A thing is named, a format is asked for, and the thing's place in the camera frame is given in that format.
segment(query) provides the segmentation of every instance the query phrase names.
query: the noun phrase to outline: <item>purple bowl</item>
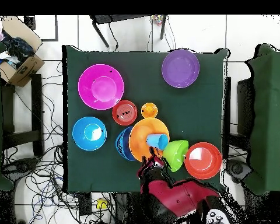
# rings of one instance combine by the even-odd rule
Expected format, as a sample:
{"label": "purple bowl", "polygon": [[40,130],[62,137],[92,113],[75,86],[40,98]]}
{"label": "purple bowl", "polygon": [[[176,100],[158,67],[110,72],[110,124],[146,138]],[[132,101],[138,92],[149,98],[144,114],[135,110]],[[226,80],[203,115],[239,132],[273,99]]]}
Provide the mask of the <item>purple bowl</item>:
{"label": "purple bowl", "polygon": [[162,74],[164,80],[172,87],[190,86],[199,74],[199,61],[191,51],[172,51],[163,61]]}

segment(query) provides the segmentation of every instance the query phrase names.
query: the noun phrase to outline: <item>small orange bowl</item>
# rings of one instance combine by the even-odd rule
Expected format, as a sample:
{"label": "small orange bowl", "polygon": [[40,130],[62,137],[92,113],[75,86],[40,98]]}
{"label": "small orange bowl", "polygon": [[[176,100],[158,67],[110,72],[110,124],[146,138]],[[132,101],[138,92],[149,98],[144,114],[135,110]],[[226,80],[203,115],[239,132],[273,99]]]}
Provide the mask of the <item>small orange bowl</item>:
{"label": "small orange bowl", "polygon": [[144,118],[155,118],[158,114],[158,108],[151,102],[145,103],[141,107],[141,114]]}

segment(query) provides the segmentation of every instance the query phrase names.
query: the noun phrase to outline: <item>bowl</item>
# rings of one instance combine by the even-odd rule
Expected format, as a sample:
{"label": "bowl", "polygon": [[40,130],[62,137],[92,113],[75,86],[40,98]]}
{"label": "bowl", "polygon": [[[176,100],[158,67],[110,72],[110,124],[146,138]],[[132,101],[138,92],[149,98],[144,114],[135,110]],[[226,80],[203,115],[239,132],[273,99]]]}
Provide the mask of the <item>bowl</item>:
{"label": "bowl", "polygon": [[[149,145],[146,138],[150,134],[165,134],[169,138],[169,131],[165,124],[157,118],[144,118],[135,124],[129,136],[129,149],[134,158],[142,162],[142,156],[149,158]],[[163,151],[154,148],[158,157],[163,156]]]}
{"label": "bowl", "polygon": [[137,118],[136,105],[129,100],[121,100],[113,107],[112,117],[117,124],[130,125]]}
{"label": "bowl", "polygon": [[222,156],[219,149],[213,144],[200,142],[187,151],[184,164],[193,177],[206,180],[219,173]]}
{"label": "bowl", "polygon": [[163,61],[162,75],[172,87],[186,88],[199,75],[199,60],[194,53],[179,49],[170,52]]}
{"label": "bowl", "polygon": [[155,118],[158,114],[158,108],[155,104],[148,102],[141,107],[143,118]]}
{"label": "bowl", "polygon": [[128,139],[130,137],[129,135],[131,133],[132,128],[133,127],[126,128],[118,135],[115,141],[115,147],[123,158],[130,161],[135,161],[136,159],[133,157],[128,144]]}
{"label": "bowl", "polygon": [[164,149],[163,157],[166,158],[172,172],[178,171],[184,163],[189,143],[186,140],[169,142]]}
{"label": "bowl", "polygon": [[81,74],[78,92],[87,106],[96,110],[106,110],[114,107],[122,98],[124,81],[113,67],[95,64]]}
{"label": "bowl", "polygon": [[83,117],[73,126],[72,137],[79,148],[85,151],[95,151],[105,143],[107,130],[98,118]]}

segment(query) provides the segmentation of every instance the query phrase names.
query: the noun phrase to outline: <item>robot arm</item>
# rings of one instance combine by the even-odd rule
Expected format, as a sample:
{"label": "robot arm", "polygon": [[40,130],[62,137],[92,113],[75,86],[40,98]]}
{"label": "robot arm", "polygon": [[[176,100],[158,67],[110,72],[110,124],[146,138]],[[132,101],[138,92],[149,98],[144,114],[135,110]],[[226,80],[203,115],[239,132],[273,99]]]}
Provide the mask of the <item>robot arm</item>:
{"label": "robot arm", "polygon": [[231,218],[220,194],[197,180],[172,184],[162,171],[166,161],[158,158],[153,149],[147,160],[143,157],[138,170],[141,194],[146,198],[146,213],[156,224],[170,224],[177,218],[196,210],[203,224],[231,224]]}

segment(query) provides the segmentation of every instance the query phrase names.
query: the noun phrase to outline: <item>blue bowl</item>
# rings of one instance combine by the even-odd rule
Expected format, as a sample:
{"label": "blue bowl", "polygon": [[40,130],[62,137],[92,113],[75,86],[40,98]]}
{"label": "blue bowl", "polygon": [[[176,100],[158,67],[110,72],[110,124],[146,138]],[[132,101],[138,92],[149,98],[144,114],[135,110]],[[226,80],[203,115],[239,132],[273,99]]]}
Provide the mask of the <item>blue bowl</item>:
{"label": "blue bowl", "polygon": [[105,143],[107,130],[98,118],[83,117],[73,126],[72,137],[79,148],[95,151]]}
{"label": "blue bowl", "polygon": [[128,127],[126,129],[124,129],[116,138],[115,141],[115,147],[116,150],[119,152],[119,154],[130,161],[135,161],[136,159],[133,157],[131,151],[130,151],[130,147],[128,146],[128,139],[129,139],[129,135],[131,133],[131,130],[133,129],[133,127]]}

